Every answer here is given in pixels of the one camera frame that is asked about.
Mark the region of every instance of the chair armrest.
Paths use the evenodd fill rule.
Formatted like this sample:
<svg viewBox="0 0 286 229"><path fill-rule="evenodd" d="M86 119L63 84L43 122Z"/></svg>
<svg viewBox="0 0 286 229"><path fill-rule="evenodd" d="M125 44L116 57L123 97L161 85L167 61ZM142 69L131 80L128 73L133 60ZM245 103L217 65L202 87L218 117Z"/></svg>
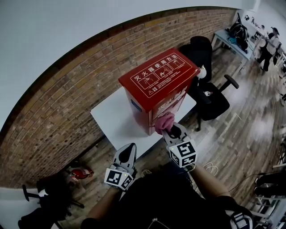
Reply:
<svg viewBox="0 0 286 229"><path fill-rule="evenodd" d="M219 89L220 92L225 90L230 84L232 84L236 89L238 89L240 86L238 83L229 75L224 75L224 77L227 79L227 81L221 86Z"/></svg>
<svg viewBox="0 0 286 229"><path fill-rule="evenodd" d="M211 101L209 98L204 94L201 88L195 87L191 89L190 96L197 102L203 104L210 104Z"/></svg>
<svg viewBox="0 0 286 229"><path fill-rule="evenodd" d="M230 76L230 75L224 75L224 78L226 78L228 81L230 81L230 83L236 88L238 89L240 86L238 85L238 83Z"/></svg>

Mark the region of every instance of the black shirt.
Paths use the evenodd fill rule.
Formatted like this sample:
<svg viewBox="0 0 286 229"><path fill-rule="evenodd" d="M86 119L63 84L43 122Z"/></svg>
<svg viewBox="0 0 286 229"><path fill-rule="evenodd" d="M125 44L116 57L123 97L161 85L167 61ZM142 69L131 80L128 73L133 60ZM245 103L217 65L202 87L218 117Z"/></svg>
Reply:
<svg viewBox="0 0 286 229"><path fill-rule="evenodd" d="M201 198L181 175L147 175L136 180L107 220L85 219L81 229L230 228L225 210L251 213L228 196Z"/></svg>

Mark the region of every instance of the red fire extinguisher box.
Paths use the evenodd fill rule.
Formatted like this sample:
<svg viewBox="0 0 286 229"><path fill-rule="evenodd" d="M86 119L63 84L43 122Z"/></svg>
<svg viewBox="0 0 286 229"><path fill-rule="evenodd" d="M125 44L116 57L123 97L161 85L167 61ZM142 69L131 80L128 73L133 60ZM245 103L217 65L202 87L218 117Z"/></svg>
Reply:
<svg viewBox="0 0 286 229"><path fill-rule="evenodd" d="M200 69L177 49L169 49L119 78L136 122L148 135L158 117L176 113Z"/></svg>

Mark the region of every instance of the brick wall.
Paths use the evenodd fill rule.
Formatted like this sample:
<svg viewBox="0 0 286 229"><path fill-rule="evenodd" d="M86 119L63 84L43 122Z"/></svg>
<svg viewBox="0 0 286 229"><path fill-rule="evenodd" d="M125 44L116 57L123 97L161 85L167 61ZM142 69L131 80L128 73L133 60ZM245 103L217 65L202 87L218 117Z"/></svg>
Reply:
<svg viewBox="0 0 286 229"><path fill-rule="evenodd" d="M235 9L181 8L127 21L97 34L47 69L1 131L0 186L34 186L103 135L90 110L116 91L118 78L190 37L231 24Z"/></svg>

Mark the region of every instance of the warning sign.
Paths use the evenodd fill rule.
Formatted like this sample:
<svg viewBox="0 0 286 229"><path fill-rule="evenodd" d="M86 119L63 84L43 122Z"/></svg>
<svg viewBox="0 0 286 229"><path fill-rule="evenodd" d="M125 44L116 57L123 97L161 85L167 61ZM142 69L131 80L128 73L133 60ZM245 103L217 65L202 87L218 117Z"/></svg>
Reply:
<svg viewBox="0 0 286 229"><path fill-rule="evenodd" d="M189 63L172 53L141 70L130 79L150 98L191 68Z"/></svg>

